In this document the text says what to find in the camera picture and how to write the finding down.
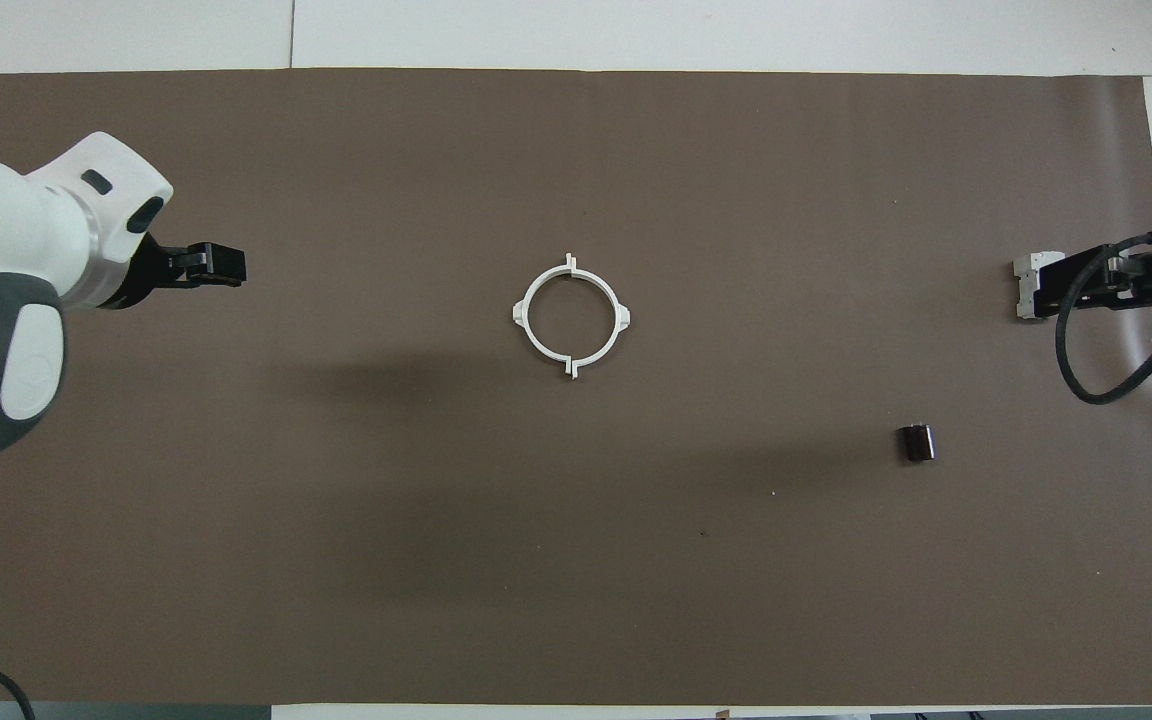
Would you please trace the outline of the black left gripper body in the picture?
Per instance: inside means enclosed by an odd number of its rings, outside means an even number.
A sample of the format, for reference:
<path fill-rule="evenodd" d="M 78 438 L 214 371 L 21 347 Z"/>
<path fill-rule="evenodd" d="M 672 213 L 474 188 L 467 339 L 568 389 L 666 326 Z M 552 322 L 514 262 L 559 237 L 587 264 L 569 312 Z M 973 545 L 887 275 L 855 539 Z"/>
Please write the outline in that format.
<path fill-rule="evenodd" d="M 244 282 L 243 251 L 212 242 L 161 247 L 147 233 L 132 253 L 123 282 L 100 306 L 122 310 L 141 304 L 156 290 L 194 290 L 206 285 L 238 287 Z"/>

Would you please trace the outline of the white half-ring pipe clamp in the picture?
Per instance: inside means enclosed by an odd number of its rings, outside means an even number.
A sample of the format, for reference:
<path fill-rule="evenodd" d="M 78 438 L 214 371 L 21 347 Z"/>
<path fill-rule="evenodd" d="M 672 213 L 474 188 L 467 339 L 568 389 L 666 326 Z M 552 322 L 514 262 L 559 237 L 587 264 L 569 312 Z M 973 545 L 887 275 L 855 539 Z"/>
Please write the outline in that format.
<path fill-rule="evenodd" d="M 576 379 L 579 378 L 581 370 L 602 361 L 602 357 L 612 350 L 614 344 L 616 344 L 617 338 L 620 338 L 621 334 L 630 327 L 631 311 L 628 310 L 628 306 L 622 304 L 617 293 L 613 290 L 612 286 L 605 281 L 602 276 L 590 272 L 590 270 L 582 270 L 579 263 L 577 263 L 576 256 L 571 252 L 566 253 L 566 266 L 568 274 L 577 279 L 577 281 L 586 282 L 594 286 L 596 290 L 602 291 L 602 296 L 608 301 L 613 313 L 608 338 L 605 340 L 602 346 L 599 347 L 599 350 L 594 351 L 594 354 L 588 355 L 586 357 L 579 357 L 579 359 L 567 361 L 567 374 L 573 379 L 573 381 L 576 381 Z"/>
<path fill-rule="evenodd" d="M 573 270 L 576 270 L 575 255 L 567 252 L 564 255 L 564 262 L 556 266 L 552 266 L 550 270 L 544 270 L 544 272 L 536 275 L 531 283 L 526 286 L 524 296 L 522 300 L 517 301 L 515 305 L 511 306 L 511 318 L 513 323 L 518 325 L 518 327 L 524 332 L 526 341 L 530 342 L 535 350 L 541 356 L 547 357 L 554 363 L 561 364 L 564 369 L 564 374 L 576 381 L 579 378 L 579 370 L 575 366 L 575 361 L 570 355 L 558 354 L 558 351 L 552 350 L 548 346 L 545 346 L 538 336 L 536 336 L 535 329 L 531 327 L 530 311 L 532 301 L 535 301 L 536 295 L 541 290 L 541 287 L 548 285 L 550 281 L 561 278 L 563 275 L 571 275 Z"/>

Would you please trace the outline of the grey circuit breaker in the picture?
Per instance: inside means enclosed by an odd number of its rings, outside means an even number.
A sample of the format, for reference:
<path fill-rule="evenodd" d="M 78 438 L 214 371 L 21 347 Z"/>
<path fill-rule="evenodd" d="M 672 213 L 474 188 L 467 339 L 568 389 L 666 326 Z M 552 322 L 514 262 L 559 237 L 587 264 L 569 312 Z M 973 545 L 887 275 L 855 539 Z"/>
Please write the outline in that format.
<path fill-rule="evenodd" d="M 1018 282 L 1015 314 L 1020 323 L 1043 323 L 1044 319 L 1059 314 L 1060 300 L 1056 300 L 1055 304 L 1047 302 L 1043 305 L 1039 293 L 1043 291 L 1043 270 L 1064 258 L 1064 252 L 1041 251 L 1021 255 L 1011 262 L 1011 274 Z"/>

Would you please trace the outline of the brown paper table mat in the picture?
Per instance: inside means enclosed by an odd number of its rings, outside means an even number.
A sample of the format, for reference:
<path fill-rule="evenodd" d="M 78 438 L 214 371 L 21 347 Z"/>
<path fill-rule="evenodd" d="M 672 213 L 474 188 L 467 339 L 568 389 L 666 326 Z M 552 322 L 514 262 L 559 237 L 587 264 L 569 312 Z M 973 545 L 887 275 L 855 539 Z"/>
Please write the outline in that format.
<path fill-rule="evenodd" d="M 37 700 L 1152 705 L 1152 378 L 1073 397 L 1011 276 L 1151 232 L 1140 79 L 0 76 L 9 167 L 97 129 L 250 281 L 73 314 L 0 454 Z"/>

